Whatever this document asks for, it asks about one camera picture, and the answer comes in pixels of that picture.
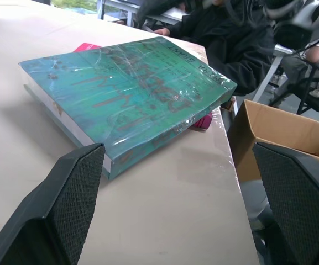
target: person's hand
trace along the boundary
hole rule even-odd
[[[154,33],[167,37],[170,36],[170,30],[167,28],[157,29],[154,31]]]

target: desk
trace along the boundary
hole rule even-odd
[[[17,63],[153,36],[29,0],[0,1],[0,229],[75,148],[24,90]],[[220,113],[208,131],[186,130],[114,181],[102,177],[79,264],[258,264]]]
[[[102,13],[102,0],[98,0],[98,15]],[[132,26],[132,15],[137,14],[140,6],[135,4],[126,3],[124,1],[119,0],[106,0],[105,5],[116,7],[121,10],[127,11],[127,25],[129,27]],[[150,16],[150,18],[153,18],[155,20],[162,21],[164,23],[168,24],[176,24],[177,22],[181,21],[181,17],[185,15],[185,12],[178,9],[178,8],[172,8],[168,10],[167,12],[163,13],[162,15],[156,15],[156,16]]]

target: thick book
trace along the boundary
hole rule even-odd
[[[25,87],[114,178],[230,99],[236,84],[162,37],[20,63]]]

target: brown cardboard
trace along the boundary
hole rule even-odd
[[[240,182],[261,179],[252,147],[269,142],[319,159],[319,121],[245,100],[228,130]]]

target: magenta object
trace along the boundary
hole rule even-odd
[[[194,123],[194,126],[200,129],[207,130],[210,127],[212,122],[212,113],[208,113],[203,118]]]

